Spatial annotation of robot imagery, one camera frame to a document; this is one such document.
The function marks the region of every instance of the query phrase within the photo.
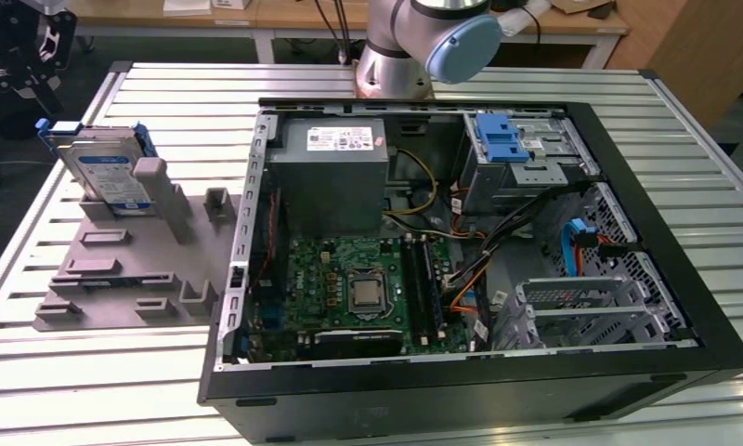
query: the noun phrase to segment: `connector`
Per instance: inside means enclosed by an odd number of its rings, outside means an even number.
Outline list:
[[[635,251],[644,251],[639,243],[601,243],[597,254],[604,260],[612,257],[624,257]]]

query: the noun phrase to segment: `wooden table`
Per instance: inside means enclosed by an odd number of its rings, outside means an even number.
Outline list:
[[[332,38],[312,0],[255,0],[246,10],[214,8],[212,15],[166,17],[164,0],[70,0],[70,9],[80,17],[80,35],[250,37],[258,45],[260,63],[275,63],[276,38]],[[365,38],[367,0],[345,0],[352,39]],[[335,29],[336,9],[323,1]],[[587,14],[565,15],[551,9],[540,16],[541,41],[548,45],[591,46],[584,68],[604,68],[620,37],[629,26],[616,13],[605,20]],[[533,43],[537,27],[507,37],[505,43]]]

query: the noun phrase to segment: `gray floor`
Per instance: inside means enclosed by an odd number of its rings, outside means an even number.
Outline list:
[[[335,49],[329,42],[301,47],[305,52],[293,54],[292,45],[276,41],[279,62],[332,63],[335,60]],[[70,69],[62,74],[59,96],[66,107],[62,119],[80,119],[115,60],[255,63],[258,57],[254,44],[246,39],[99,38],[98,50],[91,54],[76,50]],[[735,160],[743,169],[743,99],[731,109],[713,134],[719,141],[741,143]],[[44,183],[55,158],[36,138],[19,141],[0,138],[0,163],[12,161],[48,164],[0,164],[0,255]]]

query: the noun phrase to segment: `slotted aluminum profile table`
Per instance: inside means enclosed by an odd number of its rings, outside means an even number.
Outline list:
[[[151,129],[186,193],[243,190],[260,97],[351,98],[335,66],[116,63],[83,118]],[[639,72],[488,69],[439,98],[564,100],[595,106],[743,339],[743,175],[659,80]],[[239,444],[196,403],[207,326],[39,333],[31,327],[83,212],[58,163],[0,259],[0,445]],[[627,418],[353,444],[429,441],[620,446],[743,445],[743,375]]]

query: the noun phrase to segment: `yellow wire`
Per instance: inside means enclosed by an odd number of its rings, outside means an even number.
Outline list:
[[[431,199],[428,200],[428,202],[425,204],[423,204],[420,207],[415,207],[413,209],[401,209],[401,210],[397,210],[397,211],[384,211],[383,213],[387,214],[388,216],[408,216],[411,214],[417,214],[424,209],[431,207],[431,205],[433,205],[435,197],[437,197],[437,181],[435,180],[433,171],[424,164],[424,162],[419,159],[419,157],[416,155],[413,155],[413,153],[411,151],[407,151],[405,149],[399,149],[399,151],[404,151],[405,153],[408,153],[411,155],[411,157],[413,158],[413,161],[416,161],[416,163],[421,166],[421,168],[427,172],[427,175],[431,177],[431,181],[433,182],[433,193],[431,194]]]

